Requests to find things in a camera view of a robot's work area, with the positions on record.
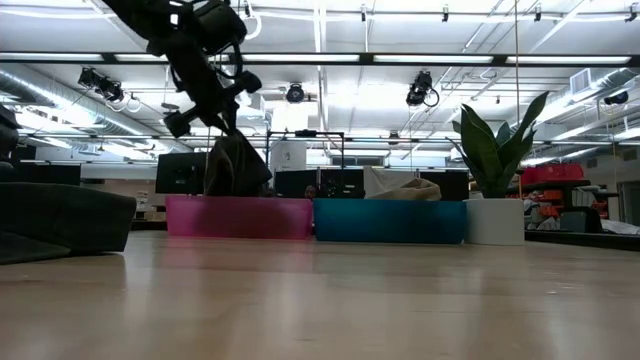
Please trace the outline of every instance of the plastic bin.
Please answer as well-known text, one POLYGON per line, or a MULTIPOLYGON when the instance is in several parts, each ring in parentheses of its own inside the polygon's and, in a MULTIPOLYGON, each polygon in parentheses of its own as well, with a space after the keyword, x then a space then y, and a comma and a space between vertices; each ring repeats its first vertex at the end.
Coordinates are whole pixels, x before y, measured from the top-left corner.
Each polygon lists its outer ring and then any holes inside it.
POLYGON ((580 164, 542 165, 527 168, 522 174, 522 185, 550 181, 576 181, 584 178, 580 164))
POLYGON ((168 196, 170 236, 309 240, 307 199, 168 196))
POLYGON ((316 239, 332 242, 460 244, 464 202, 316 199, 316 239))

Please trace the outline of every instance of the gray couch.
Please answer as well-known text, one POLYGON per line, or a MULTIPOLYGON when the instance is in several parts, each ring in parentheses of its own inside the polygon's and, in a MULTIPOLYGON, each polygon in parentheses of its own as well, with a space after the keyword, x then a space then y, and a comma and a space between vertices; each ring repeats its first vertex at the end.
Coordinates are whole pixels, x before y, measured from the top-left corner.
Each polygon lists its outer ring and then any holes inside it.
POLYGON ((123 251, 135 211, 78 186, 0 183, 0 264, 123 251))

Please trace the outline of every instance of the person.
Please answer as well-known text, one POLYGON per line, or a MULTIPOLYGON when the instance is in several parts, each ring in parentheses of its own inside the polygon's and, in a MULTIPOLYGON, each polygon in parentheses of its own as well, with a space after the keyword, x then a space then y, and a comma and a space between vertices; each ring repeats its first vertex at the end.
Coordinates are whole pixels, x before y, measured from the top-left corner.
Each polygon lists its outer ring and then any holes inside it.
POLYGON ((315 199, 316 195, 317 195, 317 191, 315 186, 313 185, 307 186, 307 188, 304 190, 304 197, 309 200, 315 199))

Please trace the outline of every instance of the beige bag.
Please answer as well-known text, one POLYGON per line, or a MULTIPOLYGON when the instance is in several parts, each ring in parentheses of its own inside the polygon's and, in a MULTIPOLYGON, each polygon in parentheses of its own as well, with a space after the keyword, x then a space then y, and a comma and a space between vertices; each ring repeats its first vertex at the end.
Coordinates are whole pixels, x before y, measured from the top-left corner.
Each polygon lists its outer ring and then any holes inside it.
POLYGON ((428 200, 438 201, 442 198, 440 186, 425 179, 413 179, 402 185, 399 189, 390 190, 382 194, 374 195, 369 199, 395 199, 395 200, 428 200))

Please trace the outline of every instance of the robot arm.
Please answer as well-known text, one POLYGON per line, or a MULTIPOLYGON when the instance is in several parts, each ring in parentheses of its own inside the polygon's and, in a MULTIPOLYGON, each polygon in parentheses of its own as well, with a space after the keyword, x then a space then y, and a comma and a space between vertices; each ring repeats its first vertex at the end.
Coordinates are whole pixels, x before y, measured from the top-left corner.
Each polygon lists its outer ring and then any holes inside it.
POLYGON ((104 0, 118 17, 141 37, 149 40, 147 52, 166 55, 178 91, 186 91, 195 106, 185 113, 165 118, 171 134, 180 137, 191 129, 189 123, 200 118, 231 135, 236 130, 238 104, 235 96, 262 87, 260 79, 242 71, 240 44, 247 29, 238 15, 221 0, 104 0), (205 3, 199 8, 194 5, 205 3), (227 48, 234 50, 236 73, 227 75, 211 67, 209 56, 227 48), (218 76, 234 80, 224 88, 218 76))

